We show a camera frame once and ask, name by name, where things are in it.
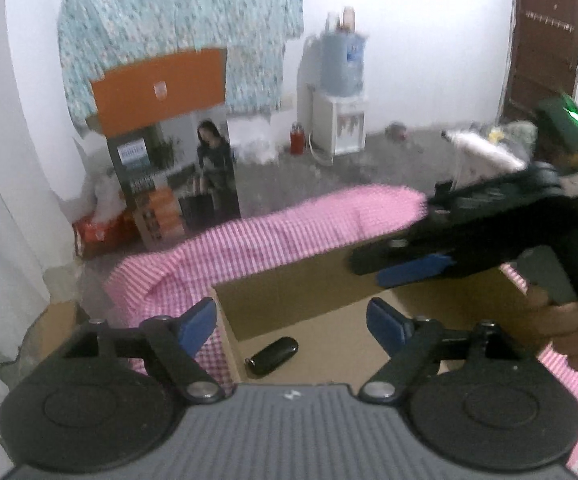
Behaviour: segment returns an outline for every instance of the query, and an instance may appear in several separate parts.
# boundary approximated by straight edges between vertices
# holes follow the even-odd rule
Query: red bottle
[[[302,155],[304,153],[304,146],[306,138],[304,129],[300,123],[294,123],[291,127],[290,149],[292,155]]]

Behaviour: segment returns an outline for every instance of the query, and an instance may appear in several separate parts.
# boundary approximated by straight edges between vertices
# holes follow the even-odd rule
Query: metal screw
[[[215,383],[209,381],[197,381],[187,386],[187,393],[195,399],[211,399],[216,396],[220,388]]]
[[[396,393],[393,384],[384,383],[383,381],[372,381],[365,384],[363,391],[366,396],[372,399],[389,399]]]
[[[409,242],[407,240],[403,240],[402,238],[397,238],[396,240],[389,240],[388,245],[392,249],[401,249],[403,247],[407,247]]]

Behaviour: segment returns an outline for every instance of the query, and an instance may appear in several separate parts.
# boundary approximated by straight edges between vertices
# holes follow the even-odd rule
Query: black car key
[[[288,361],[297,351],[298,342],[293,337],[281,337],[245,359],[245,364],[253,374],[263,377]]]

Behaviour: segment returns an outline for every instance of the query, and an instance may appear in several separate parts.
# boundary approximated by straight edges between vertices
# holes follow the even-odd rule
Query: glowing green led
[[[572,112],[571,110],[567,110],[567,108],[565,108],[565,110],[567,111],[567,113],[572,116],[572,119],[574,121],[578,121],[578,114],[576,112]]]

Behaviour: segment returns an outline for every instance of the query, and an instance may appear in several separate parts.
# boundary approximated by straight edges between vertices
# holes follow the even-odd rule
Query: open cardboard box
[[[470,330],[493,319],[521,342],[532,334],[522,322],[525,296],[499,269],[462,280],[430,280],[383,290],[375,275],[356,276],[346,266],[351,248],[217,285],[219,329],[236,383],[347,383],[355,392],[387,362],[367,330],[367,302],[383,298],[406,316],[425,315],[446,328]],[[264,378],[246,370],[244,359],[282,336],[299,350]]]

